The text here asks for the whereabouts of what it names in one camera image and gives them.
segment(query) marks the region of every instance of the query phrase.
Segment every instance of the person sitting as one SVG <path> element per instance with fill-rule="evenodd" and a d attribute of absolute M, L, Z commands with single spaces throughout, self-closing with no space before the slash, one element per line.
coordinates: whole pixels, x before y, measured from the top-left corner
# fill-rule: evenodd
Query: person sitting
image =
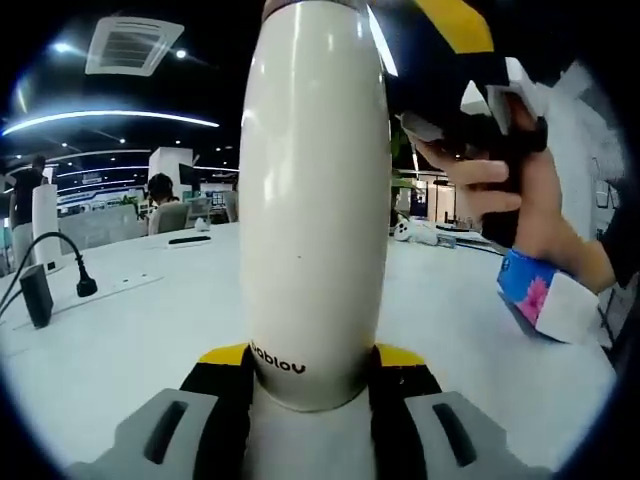
<path fill-rule="evenodd" d="M 172 203 L 180 202 L 180 199 L 173 194 L 173 182 L 171 181 L 171 179 L 164 173 L 158 173 L 149 179 L 148 189 L 150 200 L 158 206 L 158 208 L 155 211 L 151 212 L 151 214 L 149 215 L 149 235 L 157 235 L 158 233 L 165 233 L 165 231 L 184 228 L 183 224 L 179 228 L 161 229 L 161 210 L 166 210 L 165 206 L 168 206 Z M 186 205 L 184 209 L 181 209 L 180 212 L 177 212 L 179 217 L 182 217 L 183 211 L 185 220 L 184 222 L 177 223 L 186 223 Z"/>

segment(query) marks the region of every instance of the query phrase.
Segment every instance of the black cable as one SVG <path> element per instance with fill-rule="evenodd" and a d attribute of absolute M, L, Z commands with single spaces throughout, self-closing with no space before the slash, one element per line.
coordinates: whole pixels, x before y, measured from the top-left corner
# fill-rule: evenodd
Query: black cable
<path fill-rule="evenodd" d="M 69 246 L 71 247 L 71 249 L 73 250 L 73 253 L 76 256 L 76 263 L 78 264 L 78 268 L 80 269 L 80 283 L 78 283 L 78 295 L 80 295 L 80 296 L 88 296 L 88 295 L 92 295 L 93 293 L 96 292 L 97 287 L 95 287 L 95 281 L 93 279 L 91 279 L 89 277 L 89 275 L 87 274 L 87 270 L 85 269 L 84 262 L 82 260 L 82 255 L 80 254 L 80 250 L 78 250 L 78 247 L 76 247 L 76 244 L 73 243 L 73 240 L 71 240 L 69 237 L 67 237 L 64 233 L 47 232 L 47 233 L 43 233 L 42 235 L 40 235 L 33 242 L 31 242 L 31 245 L 29 245 L 29 248 L 27 249 L 27 252 L 26 252 L 24 258 L 22 259 L 22 262 L 20 263 L 20 266 L 16 270 L 16 274 L 13 277 L 13 280 L 11 280 L 11 284 L 9 285 L 9 288 L 7 288 L 7 290 L 4 292 L 4 295 L 2 296 L 2 300 L 0 300 L 0 308 L 2 308 L 4 306 L 5 301 L 7 300 L 7 297 L 11 293 L 11 290 L 13 290 L 13 287 L 16 284 L 16 282 L 18 281 L 18 278 L 20 278 L 20 274 L 22 273 L 22 270 L 24 270 L 24 267 L 27 264 L 27 261 L 29 260 L 29 256 L 31 255 L 32 250 L 42 240 L 46 240 L 47 238 L 51 238 L 51 237 L 60 238 L 60 239 L 64 240 L 65 242 L 67 242 L 69 244 Z M 83 282 L 92 282 L 93 283 L 92 287 L 95 287 L 95 289 L 89 288 L 89 291 L 92 290 L 91 293 L 85 294 L 85 295 L 81 295 L 80 294 L 80 290 L 81 290 L 80 287 L 81 287 L 81 284 L 83 284 Z"/>
<path fill-rule="evenodd" d="M 9 300 L 7 300 L 7 303 L 0 308 L 0 318 L 2 318 L 2 315 L 4 315 L 4 312 L 7 308 L 9 308 L 9 305 L 11 305 L 11 303 L 20 296 L 20 294 L 22 293 L 22 289 L 18 290 L 16 293 L 14 293 L 11 298 L 9 298 Z"/>

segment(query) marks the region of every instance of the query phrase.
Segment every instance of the white table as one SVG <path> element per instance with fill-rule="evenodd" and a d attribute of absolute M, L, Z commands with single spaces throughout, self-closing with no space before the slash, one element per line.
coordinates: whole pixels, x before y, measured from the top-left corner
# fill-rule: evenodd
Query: white table
<path fill-rule="evenodd" d="M 174 232 L 84 252 L 99 285 L 141 272 L 163 278 L 70 309 L 45 329 L 13 330 L 27 319 L 22 299 L 7 310 L 7 379 L 63 465 L 97 458 L 116 425 L 161 389 L 178 388 L 200 355 L 248 340 L 238 225 L 209 234 L 197 247 L 166 248 L 169 238 L 193 235 Z M 507 430 L 522 461 L 557 469 L 602 407 L 614 372 L 595 340 L 564 345 L 523 333 L 497 293 L 500 262 L 391 240 L 378 339 L 422 355 L 443 390 L 459 391 Z M 53 275 L 54 301 L 68 297 L 77 269 Z M 258 390 L 245 464 L 254 478 L 374 478 L 369 438 L 366 393 L 338 410 L 299 414 Z"/>

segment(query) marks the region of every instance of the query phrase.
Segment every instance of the ceiling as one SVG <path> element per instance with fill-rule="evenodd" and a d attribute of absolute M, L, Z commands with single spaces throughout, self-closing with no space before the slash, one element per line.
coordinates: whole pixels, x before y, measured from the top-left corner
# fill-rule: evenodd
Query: ceiling
<path fill-rule="evenodd" d="M 219 127 L 139 117 L 43 123 L 0 138 L 4 171 L 27 165 L 35 154 L 63 157 L 55 161 L 56 174 L 62 174 L 57 179 L 58 188 L 73 189 L 82 185 L 82 178 L 66 174 L 145 166 L 149 151 L 159 146 L 178 146 L 178 141 L 180 147 L 191 148 L 198 155 L 198 166 L 238 168 L 242 103 L 263 1 L 218 1 L 206 8 L 190 0 L 175 2 L 172 7 L 158 7 L 155 2 L 120 3 L 97 2 L 77 7 L 63 2 L 51 15 L 44 7 L 39 15 L 44 23 L 32 25 L 34 34 L 27 35 L 25 48 L 13 52 L 13 63 L 7 61 L 15 74 L 6 85 L 9 94 L 1 112 L 3 130 L 24 119 L 103 109 L 181 115 L 215 122 Z M 560 21 L 549 10 L 523 13 L 511 9 L 512 2 L 500 2 L 500 9 L 488 7 L 492 2 L 469 3 L 487 18 L 500 54 L 518 56 L 534 79 L 553 82 L 573 59 L 571 43 L 553 33 L 566 30 L 545 28 Z M 497 55 L 454 55 L 410 0 L 373 5 L 399 71 L 398 77 L 386 76 L 392 128 L 398 128 L 394 115 L 408 105 L 433 111 L 456 108 L 470 78 L 491 77 L 497 71 Z M 96 23 L 113 15 L 165 20 L 184 25 L 185 30 L 150 77 L 85 75 L 83 53 L 89 49 Z M 538 22 L 537 27 L 531 25 L 532 18 Z M 525 35 L 523 40 L 522 34 L 517 34 L 523 29 L 536 35 L 538 47 L 554 48 L 532 48 L 526 40 L 531 36 Z M 57 42 L 68 44 L 75 51 L 59 53 L 51 48 Z M 188 55 L 178 59 L 177 49 L 187 50 Z M 82 155 L 87 152 L 106 153 Z M 394 167 L 413 168 L 408 147 L 394 160 Z M 419 167 L 429 168 L 424 159 L 420 159 Z M 228 176 L 222 170 L 202 170 L 203 179 L 210 180 L 215 175 Z M 147 181 L 144 169 L 109 170 L 102 176 L 104 182 L 131 180 L 128 185 Z"/>

